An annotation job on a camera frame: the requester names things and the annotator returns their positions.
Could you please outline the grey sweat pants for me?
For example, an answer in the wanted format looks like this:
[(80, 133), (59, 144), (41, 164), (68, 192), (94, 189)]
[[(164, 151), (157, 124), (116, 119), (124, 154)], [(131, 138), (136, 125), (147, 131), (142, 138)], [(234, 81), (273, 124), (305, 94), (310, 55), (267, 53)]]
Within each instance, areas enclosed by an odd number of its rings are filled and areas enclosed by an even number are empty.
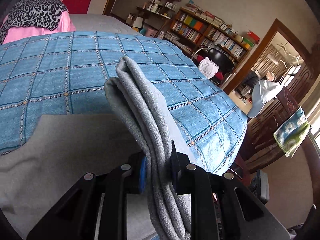
[(110, 172), (138, 151), (146, 155), (146, 194), (130, 198), (129, 235), (191, 237), (190, 197), (169, 178), (173, 149), (191, 155), (163, 94), (140, 65), (122, 57), (104, 85), (112, 113), (43, 115), (29, 141), (1, 157), (1, 210), (21, 238), (87, 172)]

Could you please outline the dark wooden footboard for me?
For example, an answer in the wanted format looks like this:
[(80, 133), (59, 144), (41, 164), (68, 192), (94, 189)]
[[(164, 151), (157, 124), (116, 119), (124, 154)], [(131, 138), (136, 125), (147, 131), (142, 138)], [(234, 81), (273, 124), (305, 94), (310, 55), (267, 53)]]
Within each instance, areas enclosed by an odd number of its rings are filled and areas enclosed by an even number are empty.
[[(286, 87), (283, 87), (272, 103), (273, 112), (269, 117), (259, 116), (251, 119), (247, 125), (244, 142), (240, 147), (240, 155), (247, 163), (251, 173), (270, 165), (284, 156), (284, 152), (277, 145), (273, 133), (299, 108), (295, 98)], [(300, 145), (308, 163), (313, 202), (319, 206), (319, 153), (317, 146), (307, 135)]]

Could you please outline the green blue patterned towel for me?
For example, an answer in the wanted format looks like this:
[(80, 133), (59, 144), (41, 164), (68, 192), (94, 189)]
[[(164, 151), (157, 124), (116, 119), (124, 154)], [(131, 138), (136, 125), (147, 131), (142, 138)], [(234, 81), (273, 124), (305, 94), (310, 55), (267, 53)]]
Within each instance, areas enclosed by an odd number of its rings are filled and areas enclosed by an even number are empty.
[(302, 107), (290, 116), (273, 134), (285, 157), (293, 157), (303, 140), (310, 132), (310, 124)]

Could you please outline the light blue cap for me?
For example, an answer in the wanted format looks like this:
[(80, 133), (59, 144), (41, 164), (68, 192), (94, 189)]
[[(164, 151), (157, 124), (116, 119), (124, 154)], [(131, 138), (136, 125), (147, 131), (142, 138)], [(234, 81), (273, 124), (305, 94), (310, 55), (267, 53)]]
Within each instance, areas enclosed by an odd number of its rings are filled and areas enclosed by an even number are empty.
[(283, 85), (278, 82), (259, 80), (252, 92), (252, 107), (247, 113), (249, 118), (257, 117), (264, 106), (275, 98), (282, 90)]

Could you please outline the white bag on chair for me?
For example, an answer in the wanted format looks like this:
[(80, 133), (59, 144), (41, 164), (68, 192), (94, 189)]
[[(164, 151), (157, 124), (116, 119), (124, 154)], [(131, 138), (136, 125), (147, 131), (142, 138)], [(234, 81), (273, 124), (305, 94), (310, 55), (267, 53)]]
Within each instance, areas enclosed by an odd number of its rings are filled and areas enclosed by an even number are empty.
[(211, 79), (219, 71), (219, 66), (206, 57), (200, 61), (199, 70), (207, 79)]

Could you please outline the blue checked bedspread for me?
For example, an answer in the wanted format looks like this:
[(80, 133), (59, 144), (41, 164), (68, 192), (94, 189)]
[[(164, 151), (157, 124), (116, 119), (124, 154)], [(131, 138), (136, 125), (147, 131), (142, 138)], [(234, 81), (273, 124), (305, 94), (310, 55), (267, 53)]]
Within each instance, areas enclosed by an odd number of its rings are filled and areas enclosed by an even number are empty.
[(110, 112), (104, 84), (124, 56), (163, 94), (196, 164), (226, 172), (246, 134), (246, 114), (172, 43), (101, 31), (1, 45), (1, 154), (24, 145), (44, 114)]

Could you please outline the black office chair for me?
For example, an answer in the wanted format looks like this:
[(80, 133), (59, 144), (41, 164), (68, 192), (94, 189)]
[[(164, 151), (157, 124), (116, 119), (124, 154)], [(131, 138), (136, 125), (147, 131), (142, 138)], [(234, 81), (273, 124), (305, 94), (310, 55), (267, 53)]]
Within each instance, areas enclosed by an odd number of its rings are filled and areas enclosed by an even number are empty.
[(206, 46), (199, 48), (196, 52), (192, 54), (191, 60), (199, 68), (199, 63), (202, 59), (208, 57), (215, 64), (219, 66), (219, 71), (214, 77), (209, 79), (212, 83), (221, 87), (227, 79), (234, 74), (234, 63), (221, 51), (214, 48), (207, 48)]

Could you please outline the wooden bookshelf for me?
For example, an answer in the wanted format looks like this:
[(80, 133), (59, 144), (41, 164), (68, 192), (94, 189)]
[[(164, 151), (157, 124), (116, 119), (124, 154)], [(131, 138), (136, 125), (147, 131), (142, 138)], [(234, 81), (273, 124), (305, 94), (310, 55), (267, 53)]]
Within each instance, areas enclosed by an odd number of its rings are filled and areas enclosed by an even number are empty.
[(199, 14), (181, 7), (172, 17), (164, 38), (187, 56), (196, 54), (200, 48), (214, 48), (226, 55), (237, 67), (249, 54), (252, 44), (232, 33), (230, 25), (212, 15)]

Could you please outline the pink blanket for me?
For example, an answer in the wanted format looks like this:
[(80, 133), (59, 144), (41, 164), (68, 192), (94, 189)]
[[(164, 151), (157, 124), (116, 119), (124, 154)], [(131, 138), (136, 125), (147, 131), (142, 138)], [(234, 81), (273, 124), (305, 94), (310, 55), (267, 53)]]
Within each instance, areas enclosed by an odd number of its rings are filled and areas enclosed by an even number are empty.
[(35, 27), (20, 27), (20, 28), (12, 27), (9, 29), (4, 42), (1, 44), (18, 41), (26, 37), (41, 36), (41, 35), (63, 33), (63, 32), (70, 32), (70, 31), (76, 31), (76, 27), (69, 16), (69, 12), (65, 11), (62, 13), (61, 21), (57, 29), (55, 29), (54, 31), (49, 31), (47, 29), (35, 28)]

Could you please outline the leopard print cloth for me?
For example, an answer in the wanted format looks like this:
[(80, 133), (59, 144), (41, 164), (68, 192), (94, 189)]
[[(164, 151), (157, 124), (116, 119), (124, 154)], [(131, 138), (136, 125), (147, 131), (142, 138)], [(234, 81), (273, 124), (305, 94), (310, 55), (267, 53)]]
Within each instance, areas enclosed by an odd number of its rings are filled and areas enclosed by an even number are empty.
[(54, 31), (65, 11), (68, 9), (60, 0), (19, 0), (8, 12), (7, 19), (1, 26), (1, 43), (12, 27), (35, 27)]

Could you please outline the wooden door frame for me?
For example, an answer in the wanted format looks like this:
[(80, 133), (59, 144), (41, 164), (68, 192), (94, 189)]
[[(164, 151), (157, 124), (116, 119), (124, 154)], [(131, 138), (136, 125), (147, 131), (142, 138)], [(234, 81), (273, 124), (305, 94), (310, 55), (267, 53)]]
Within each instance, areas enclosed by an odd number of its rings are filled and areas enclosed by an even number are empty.
[(230, 94), (236, 87), (238, 87), (238, 85), (240, 85), (240, 82), (246, 77), (259, 57), (261, 57), (264, 50), (272, 42), (277, 32), (280, 33), (295, 48), (305, 63), (310, 63), (311, 54), (306, 49), (304, 44), (300, 42), (296, 35), (286, 25), (276, 18), (263, 39), (260, 41), (259, 45), (245, 57), (244, 62), (242, 62), (240, 67), (236, 69), (235, 76), (230, 79), (227, 84), (223, 85), (223, 91), (226, 94)]

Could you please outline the dark wooden wall shelf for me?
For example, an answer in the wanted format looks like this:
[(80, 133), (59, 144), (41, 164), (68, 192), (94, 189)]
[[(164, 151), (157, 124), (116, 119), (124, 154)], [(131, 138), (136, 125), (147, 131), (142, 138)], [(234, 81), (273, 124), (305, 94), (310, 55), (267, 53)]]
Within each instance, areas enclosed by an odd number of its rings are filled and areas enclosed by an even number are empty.
[(129, 14), (126, 24), (142, 29), (151, 28), (159, 31), (175, 16), (182, 0), (149, 0), (143, 5), (136, 6), (136, 12)]

